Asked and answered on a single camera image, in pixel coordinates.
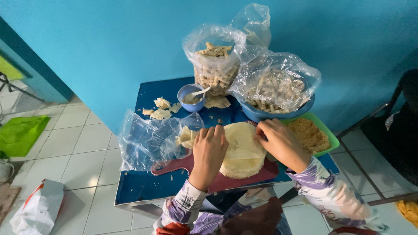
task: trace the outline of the hand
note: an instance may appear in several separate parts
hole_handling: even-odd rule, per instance
[[[277,118],[258,123],[255,139],[277,160],[296,173],[304,171],[311,156],[303,149],[296,136]]]
[[[214,180],[228,149],[225,130],[221,125],[201,129],[193,145],[194,167],[189,182],[205,192]]]

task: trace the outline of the yellow cloth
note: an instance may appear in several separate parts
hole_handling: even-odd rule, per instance
[[[398,201],[396,203],[398,210],[409,222],[413,223],[418,229],[418,204],[415,202]]]
[[[0,55],[0,72],[4,73],[9,81],[24,78],[24,75]]]

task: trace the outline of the blue bowl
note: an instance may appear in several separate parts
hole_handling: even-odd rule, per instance
[[[183,103],[183,97],[192,93],[192,92],[198,92],[202,91],[204,88],[199,84],[187,84],[186,86],[180,88],[177,93],[177,99],[180,101],[181,106],[189,112],[199,112],[203,108],[203,104],[206,99],[206,93],[197,95],[198,99],[202,98],[201,101],[197,102],[196,104],[188,105]]]
[[[242,106],[242,110],[244,111],[245,115],[255,121],[256,123],[259,123],[260,121],[264,121],[266,119],[273,119],[273,118],[277,118],[277,119],[288,119],[288,118],[295,118],[298,117],[304,113],[306,113],[307,111],[309,111],[314,102],[315,102],[315,95],[311,96],[311,100],[309,100],[308,102],[305,103],[304,106],[302,106],[302,108],[294,111],[294,112],[290,112],[290,113],[268,113],[268,112],[264,112],[261,110],[258,110],[256,108],[254,108],[252,105],[248,104],[247,102],[243,101],[243,100],[239,100],[237,99],[238,102],[241,104]]]

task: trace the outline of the plastic bag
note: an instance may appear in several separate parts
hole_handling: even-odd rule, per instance
[[[264,100],[295,111],[321,83],[319,70],[292,53],[275,53],[265,47],[248,45],[238,57],[240,71],[228,90],[237,99]]]
[[[248,4],[232,20],[231,26],[244,32],[248,44],[270,45],[270,9],[257,3]]]
[[[244,33],[231,26],[218,24],[202,24],[188,36],[183,38],[183,50],[194,66],[194,79],[196,84],[204,88],[212,87],[207,96],[227,95],[226,90],[235,79],[240,60],[237,57],[246,45]],[[206,42],[215,46],[232,46],[227,56],[204,56],[196,54],[206,49]]]
[[[185,125],[192,130],[204,127],[196,112],[185,118],[144,120],[128,110],[117,136],[122,153],[120,170],[151,171],[166,166],[171,159],[189,156],[191,151],[175,144],[176,136],[180,135]]]
[[[44,179],[10,220],[14,234],[50,234],[63,198],[64,185]]]

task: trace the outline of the green bag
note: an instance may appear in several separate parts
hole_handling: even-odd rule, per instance
[[[50,117],[15,117],[0,128],[0,151],[9,157],[24,157],[45,129]]]

